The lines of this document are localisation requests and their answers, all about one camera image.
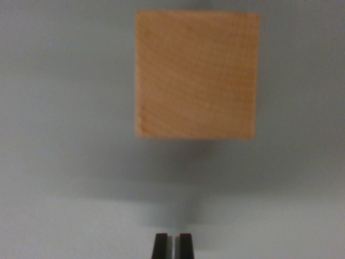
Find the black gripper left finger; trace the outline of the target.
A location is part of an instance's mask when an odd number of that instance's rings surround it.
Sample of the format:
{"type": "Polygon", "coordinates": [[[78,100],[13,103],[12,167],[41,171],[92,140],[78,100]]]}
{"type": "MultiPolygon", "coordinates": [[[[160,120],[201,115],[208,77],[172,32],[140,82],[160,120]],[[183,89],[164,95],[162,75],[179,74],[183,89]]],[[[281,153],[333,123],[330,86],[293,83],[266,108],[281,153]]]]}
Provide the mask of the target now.
{"type": "Polygon", "coordinates": [[[172,259],[173,238],[167,233],[157,233],[153,245],[151,259],[172,259]]]}

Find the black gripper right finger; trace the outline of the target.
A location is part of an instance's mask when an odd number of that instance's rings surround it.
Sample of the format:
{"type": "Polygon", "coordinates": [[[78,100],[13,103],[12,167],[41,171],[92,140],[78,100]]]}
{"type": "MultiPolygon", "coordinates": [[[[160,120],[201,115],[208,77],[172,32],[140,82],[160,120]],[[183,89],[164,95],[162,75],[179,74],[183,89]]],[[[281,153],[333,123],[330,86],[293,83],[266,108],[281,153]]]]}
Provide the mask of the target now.
{"type": "Polygon", "coordinates": [[[190,233],[181,233],[175,237],[174,259],[194,259],[194,248],[192,235],[190,233]]]}

